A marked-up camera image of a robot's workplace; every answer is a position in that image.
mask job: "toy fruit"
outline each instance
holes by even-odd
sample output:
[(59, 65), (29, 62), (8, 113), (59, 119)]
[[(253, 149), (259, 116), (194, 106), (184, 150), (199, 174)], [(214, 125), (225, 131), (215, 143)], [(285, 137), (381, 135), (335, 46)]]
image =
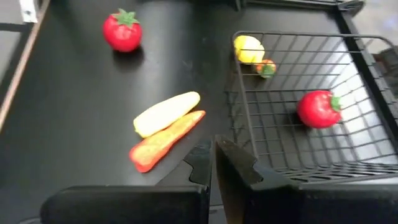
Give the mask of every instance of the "toy fruit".
[(261, 63), (264, 47), (255, 37), (240, 35), (234, 40), (235, 54), (242, 63)]
[(103, 34), (114, 50), (130, 52), (139, 46), (142, 29), (135, 15), (135, 12), (119, 9), (119, 13), (112, 14), (105, 20)]
[(133, 123), (136, 132), (143, 138), (167, 128), (187, 114), (200, 101), (200, 95), (191, 91), (157, 103), (137, 116)]
[(170, 127), (146, 138), (130, 150), (130, 159), (139, 172), (150, 171), (168, 153), (175, 142), (186, 135), (206, 113), (194, 111), (176, 120)]
[(311, 128), (329, 128), (341, 119), (339, 99), (327, 90), (307, 93), (298, 103), (298, 116)]
[(260, 74), (262, 78), (269, 78), (275, 74), (276, 65), (272, 60), (264, 59), (262, 63), (256, 65), (256, 72)]

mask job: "black table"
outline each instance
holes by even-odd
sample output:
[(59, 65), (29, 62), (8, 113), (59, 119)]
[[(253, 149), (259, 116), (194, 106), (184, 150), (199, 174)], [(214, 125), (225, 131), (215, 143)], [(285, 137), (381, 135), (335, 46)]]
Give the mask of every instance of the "black table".
[[(338, 32), (325, 12), (199, 2), (51, 3), (0, 135), (0, 223), (37, 216), (49, 195), (73, 185), (154, 185), (197, 141), (228, 134), (234, 32)], [(119, 7), (136, 11), (144, 30), (133, 54), (114, 53), (102, 36)], [(199, 92), (206, 117), (152, 172), (138, 173), (128, 159), (141, 141), (133, 119), (187, 91)], [(221, 204), (216, 187), (211, 204)]]

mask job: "red tomato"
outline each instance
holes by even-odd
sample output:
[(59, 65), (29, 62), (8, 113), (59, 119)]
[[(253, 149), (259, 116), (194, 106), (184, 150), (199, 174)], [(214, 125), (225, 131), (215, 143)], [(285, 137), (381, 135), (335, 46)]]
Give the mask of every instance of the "red tomato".
[(341, 119), (339, 98), (326, 90), (312, 91), (298, 103), (297, 113), (311, 128), (329, 128)]
[(110, 15), (104, 23), (103, 32), (107, 43), (120, 52), (136, 49), (142, 37), (141, 26), (134, 18), (135, 12), (119, 9), (119, 13)]

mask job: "metal grid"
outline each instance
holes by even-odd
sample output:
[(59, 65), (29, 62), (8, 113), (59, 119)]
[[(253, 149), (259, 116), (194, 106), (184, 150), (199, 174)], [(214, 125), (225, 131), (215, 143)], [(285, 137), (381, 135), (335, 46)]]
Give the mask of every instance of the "metal grid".
[[(396, 122), (386, 122), (377, 106), (387, 103), (396, 111), (396, 100), (367, 52), (371, 45), (387, 48), (391, 44), (388, 40), (280, 32), (240, 32), (233, 39), (238, 35), (261, 40), (264, 59), (276, 64), (275, 74), (266, 79), (254, 71), (253, 63), (243, 64), (235, 57), (231, 64), (226, 91), (238, 145), (268, 167), (302, 182), (382, 178), (398, 173), (396, 142), (389, 128)], [(348, 50), (347, 39), (364, 45), (358, 51)], [(353, 62), (356, 54), (364, 57), (372, 80), (365, 81), (361, 75), (363, 71)], [(384, 102), (375, 104), (367, 82), (380, 83)], [(297, 103), (313, 90), (330, 90), (341, 98), (343, 118), (338, 124), (310, 129), (300, 121)]]

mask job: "orange carrot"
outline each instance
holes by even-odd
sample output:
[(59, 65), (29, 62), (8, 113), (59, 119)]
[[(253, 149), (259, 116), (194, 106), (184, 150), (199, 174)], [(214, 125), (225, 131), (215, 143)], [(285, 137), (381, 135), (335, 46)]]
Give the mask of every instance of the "orange carrot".
[(171, 147), (186, 135), (206, 114), (194, 111), (172, 123), (168, 128), (144, 139), (130, 150), (130, 160), (139, 172), (150, 171)]

